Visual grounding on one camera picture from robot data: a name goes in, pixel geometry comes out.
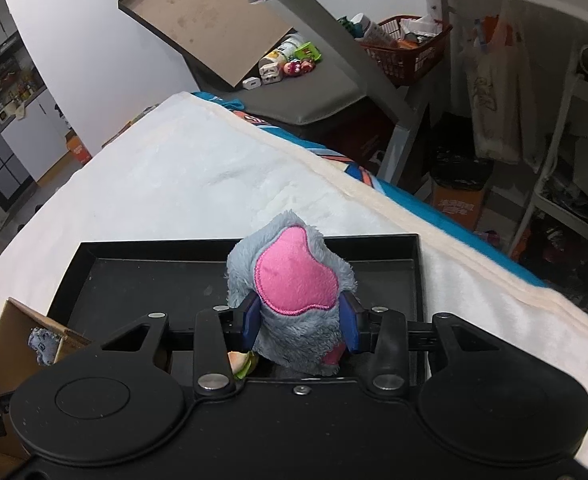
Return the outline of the hamburger plush toy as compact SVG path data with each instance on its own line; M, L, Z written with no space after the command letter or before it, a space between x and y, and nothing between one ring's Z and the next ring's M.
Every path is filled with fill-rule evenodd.
M242 380L254 370L258 356L253 351L246 353L230 351L228 353L228 360L233 377L236 380Z

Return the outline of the grey pink plush toy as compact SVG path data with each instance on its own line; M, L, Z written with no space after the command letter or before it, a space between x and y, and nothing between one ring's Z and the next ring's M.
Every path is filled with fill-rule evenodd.
M228 305L252 292L260 327L252 350L290 370L332 376L346 344L340 296L356 292L350 264L331 252L322 233L292 211L236 243L227 258Z

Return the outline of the brown cardboard box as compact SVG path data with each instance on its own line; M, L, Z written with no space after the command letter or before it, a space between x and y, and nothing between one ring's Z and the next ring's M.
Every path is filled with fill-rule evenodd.
M37 364L36 353L27 344L29 333L35 327L48 328L62 336L54 364L90 344L89 339L52 318L13 298L6 300L0 315L0 394L13 394L27 378L46 367ZM10 424L9 414L4 421L8 433L0 438L0 478L27 460L27 454Z

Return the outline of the black plastic tray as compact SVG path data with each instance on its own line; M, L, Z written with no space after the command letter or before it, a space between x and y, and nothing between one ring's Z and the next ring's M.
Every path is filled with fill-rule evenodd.
M168 315L176 348L195 315L227 302L228 253L234 240L139 240L79 245L49 309L49 318L90 340L102 340L143 315ZM326 246L354 269L356 297L366 308L387 307L410 322L425 318L416 234L334 236Z

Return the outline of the grey bench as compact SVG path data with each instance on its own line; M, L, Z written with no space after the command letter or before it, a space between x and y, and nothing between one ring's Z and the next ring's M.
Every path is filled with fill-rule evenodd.
M186 62L198 88L225 101L239 100L252 115L288 125L326 119L364 98L364 92L333 63L322 61L309 74L257 89L232 87L196 58Z

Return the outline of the white cabinet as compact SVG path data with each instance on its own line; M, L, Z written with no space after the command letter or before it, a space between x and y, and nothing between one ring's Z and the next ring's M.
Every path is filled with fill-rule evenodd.
M67 153L70 130L58 104L44 89L25 105L22 119L13 118L1 131L3 140L35 180L40 180Z

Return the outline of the red plastic basket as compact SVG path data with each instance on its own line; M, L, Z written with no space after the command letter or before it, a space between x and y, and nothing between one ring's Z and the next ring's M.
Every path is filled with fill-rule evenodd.
M449 42L451 24L436 20L436 35L418 35L417 42L406 38L402 21L417 21L417 15L394 15L378 25L395 41L394 46L384 47L360 41L364 52L372 58L379 69L396 88L419 81L445 56Z

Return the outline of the beige tote bag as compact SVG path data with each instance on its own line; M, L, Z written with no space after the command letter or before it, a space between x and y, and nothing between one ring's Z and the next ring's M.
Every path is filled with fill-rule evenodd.
M477 156L538 170L535 93L518 24L507 11L477 20L463 56Z

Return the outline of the large flat cardboard box lid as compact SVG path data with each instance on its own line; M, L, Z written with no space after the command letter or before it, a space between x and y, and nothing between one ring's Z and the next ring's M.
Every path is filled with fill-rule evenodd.
M230 87L291 30L269 6L248 0L118 0L118 7Z

